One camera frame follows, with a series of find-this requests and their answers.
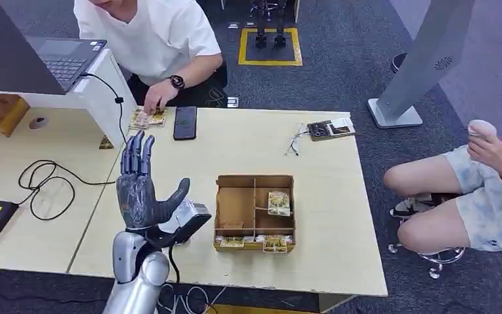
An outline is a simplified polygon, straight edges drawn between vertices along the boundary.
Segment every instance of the hand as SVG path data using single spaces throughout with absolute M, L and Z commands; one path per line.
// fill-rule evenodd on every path
M 174 99 L 178 95 L 178 90 L 172 86 L 170 80 L 164 80 L 149 87 L 147 95 L 145 95 L 145 103 L 143 112 L 152 114 L 159 106 L 159 111 L 164 111 L 166 103 Z
M 502 141 L 497 136 L 493 135 L 485 139 L 470 136 L 467 151 L 472 160 L 490 166 L 499 173 L 502 172 Z
M 144 135 L 139 131 L 129 138 L 120 160 L 122 175 L 116 180 L 118 205 L 127 229 L 140 230 L 168 221 L 190 189 L 190 180 L 182 179 L 168 200 L 155 199 L 151 179 L 151 148 L 155 138 L 147 137 L 142 149 Z

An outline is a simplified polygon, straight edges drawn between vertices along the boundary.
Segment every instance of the laptop touchpad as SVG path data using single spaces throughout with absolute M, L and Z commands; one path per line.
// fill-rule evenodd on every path
M 45 43 L 37 50 L 40 55 L 58 54 L 68 56 L 78 48 L 81 44 L 79 41 L 45 41 Z

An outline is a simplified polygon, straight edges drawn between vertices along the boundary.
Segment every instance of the laptop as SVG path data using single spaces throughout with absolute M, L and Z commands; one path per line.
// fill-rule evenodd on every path
M 65 95 L 106 43 L 24 37 L 0 5 L 0 92 Z

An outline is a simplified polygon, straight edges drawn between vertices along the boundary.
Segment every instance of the silver robotic arm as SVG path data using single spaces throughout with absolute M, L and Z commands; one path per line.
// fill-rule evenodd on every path
M 204 205 L 184 200 L 190 180 L 182 179 L 166 201 L 155 199 L 151 179 L 150 135 L 141 152 L 144 132 L 129 138 L 121 156 L 116 193 L 126 229 L 112 245 L 115 283 L 103 313 L 152 314 L 170 270 L 164 248 L 183 243 L 210 219 Z

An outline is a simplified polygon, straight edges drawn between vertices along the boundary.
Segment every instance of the wristwatch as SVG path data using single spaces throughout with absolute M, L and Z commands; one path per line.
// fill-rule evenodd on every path
M 186 87 L 186 83 L 184 82 L 184 78 L 181 77 L 180 75 L 173 75 L 169 78 L 170 78 L 170 83 L 177 90 L 183 90 L 184 87 Z

